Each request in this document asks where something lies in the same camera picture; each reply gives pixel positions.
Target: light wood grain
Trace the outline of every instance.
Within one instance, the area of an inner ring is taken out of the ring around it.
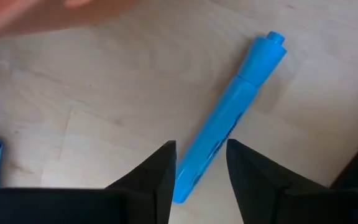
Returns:
[[[288,54],[232,137],[329,185],[358,150],[358,1],[144,0],[93,27],[0,40],[2,184],[104,187],[181,157],[250,41]],[[224,149],[172,223],[240,223]]]

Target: wooden surface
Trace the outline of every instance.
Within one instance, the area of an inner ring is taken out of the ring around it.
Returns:
[[[329,185],[358,150],[358,1],[144,0],[93,27],[0,40],[2,185],[104,187],[181,157],[258,34],[288,54],[232,134]],[[171,223],[241,223],[224,149]]]

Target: wooden floor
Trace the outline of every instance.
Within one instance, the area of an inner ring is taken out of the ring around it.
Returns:
[[[288,54],[232,134],[329,185],[358,150],[358,1],[144,0],[99,26],[0,40],[4,186],[104,187],[181,157],[250,41]],[[171,223],[241,223],[224,149]]]

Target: blue highlighter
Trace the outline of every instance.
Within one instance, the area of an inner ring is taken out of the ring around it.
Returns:
[[[286,54],[284,36],[269,32],[250,47],[237,75],[231,80],[214,111],[188,148],[176,173],[173,201],[183,203],[251,105],[259,88]]]

